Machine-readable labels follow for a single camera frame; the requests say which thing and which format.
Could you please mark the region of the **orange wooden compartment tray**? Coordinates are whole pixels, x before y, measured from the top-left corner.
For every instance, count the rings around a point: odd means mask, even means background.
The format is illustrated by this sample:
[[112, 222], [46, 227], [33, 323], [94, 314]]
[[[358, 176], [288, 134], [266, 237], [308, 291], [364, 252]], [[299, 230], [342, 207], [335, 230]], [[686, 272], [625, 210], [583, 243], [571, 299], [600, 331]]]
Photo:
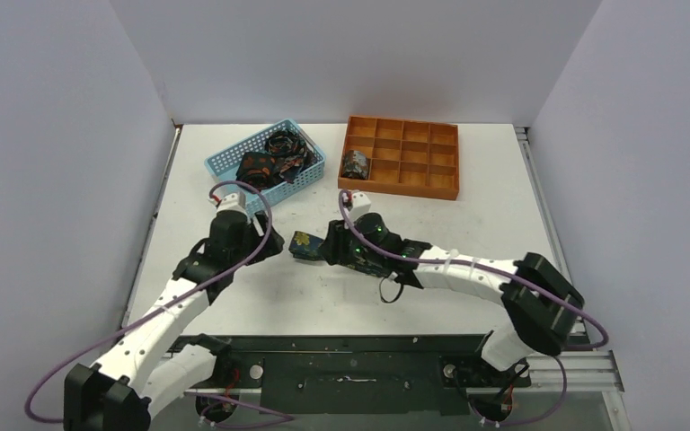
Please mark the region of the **orange wooden compartment tray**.
[[[370, 160], [369, 179], [341, 177], [342, 156], [359, 150]], [[454, 124], [352, 115], [337, 182], [342, 189], [455, 200], [460, 190], [459, 131]]]

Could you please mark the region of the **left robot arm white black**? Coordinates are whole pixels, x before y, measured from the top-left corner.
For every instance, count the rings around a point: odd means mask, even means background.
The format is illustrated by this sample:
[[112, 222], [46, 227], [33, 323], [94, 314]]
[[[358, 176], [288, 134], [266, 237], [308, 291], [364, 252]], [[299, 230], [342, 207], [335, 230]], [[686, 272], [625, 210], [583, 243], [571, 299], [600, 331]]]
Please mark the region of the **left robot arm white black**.
[[217, 387], [232, 374], [228, 346], [199, 335], [182, 352], [163, 355], [186, 327], [233, 283], [237, 269], [280, 254], [284, 241], [259, 211], [218, 210], [208, 236], [176, 266], [146, 315], [90, 366], [66, 375], [65, 430], [147, 430], [152, 420], [196, 383]]

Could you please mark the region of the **blue yellow floral tie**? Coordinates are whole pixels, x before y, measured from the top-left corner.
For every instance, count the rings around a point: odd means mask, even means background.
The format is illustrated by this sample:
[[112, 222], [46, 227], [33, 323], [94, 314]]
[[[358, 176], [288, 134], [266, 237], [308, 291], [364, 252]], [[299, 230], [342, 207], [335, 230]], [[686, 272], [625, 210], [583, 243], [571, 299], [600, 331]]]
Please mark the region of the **blue yellow floral tie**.
[[321, 237], [295, 231], [287, 249], [294, 259], [322, 261], [324, 257], [320, 252], [320, 247], [323, 242], [324, 239]]

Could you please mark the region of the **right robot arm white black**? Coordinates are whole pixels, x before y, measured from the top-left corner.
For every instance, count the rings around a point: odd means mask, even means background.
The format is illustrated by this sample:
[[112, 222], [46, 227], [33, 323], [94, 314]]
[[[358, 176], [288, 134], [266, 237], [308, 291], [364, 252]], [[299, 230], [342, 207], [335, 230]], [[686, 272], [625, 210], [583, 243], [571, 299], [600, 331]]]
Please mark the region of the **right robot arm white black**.
[[581, 294], [544, 256], [477, 259], [390, 232], [367, 213], [354, 226], [332, 220], [320, 247], [330, 265], [371, 265], [400, 287], [444, 289], [502, 307], [507, 322], [485, 336], [472, 361], [474, 378], [493, 385], [533, 353], [558, 356], [568, 345]]

